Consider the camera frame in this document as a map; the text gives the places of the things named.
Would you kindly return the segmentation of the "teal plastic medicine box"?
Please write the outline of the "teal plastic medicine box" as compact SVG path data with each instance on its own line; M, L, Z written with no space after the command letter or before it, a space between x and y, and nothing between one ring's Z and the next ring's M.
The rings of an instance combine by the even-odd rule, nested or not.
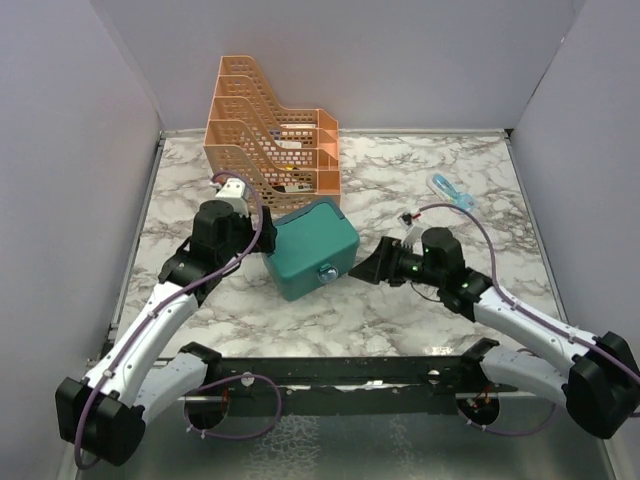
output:
M285 300L295 301L354 266L360 236L331 198L287 214L274 226L275 250L263 262Z

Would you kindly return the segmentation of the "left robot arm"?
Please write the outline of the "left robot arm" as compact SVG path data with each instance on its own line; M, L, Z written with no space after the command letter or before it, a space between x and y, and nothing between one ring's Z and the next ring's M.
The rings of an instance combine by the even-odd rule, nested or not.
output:
M124 336L81 379L64 378L54 399L60 437L74 463L88 470L104 461L126 463L147 426L179 397L223 390L246 379L224 377L221 356L196 342L164 367L154 364L168 341L213 290L252 253L275 249L271 212L253 219L244 200L210 200L194 217L192 233L164 263L143 310Z

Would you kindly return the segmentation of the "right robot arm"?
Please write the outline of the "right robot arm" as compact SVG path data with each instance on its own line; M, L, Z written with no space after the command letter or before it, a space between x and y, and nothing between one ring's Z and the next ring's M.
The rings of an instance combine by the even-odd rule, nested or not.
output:
M491 383L513 386L566 409L587 433L609 439L639 411L639 367L628 342L614 332L598 336L519 302L489 276L467 266L460 242L443 227L421 234L414 253L402 240L383 237L351 277L399 287L436 288L442 305L471 322L515 340L525 352L495 341L459 367L461 383L481 391Z

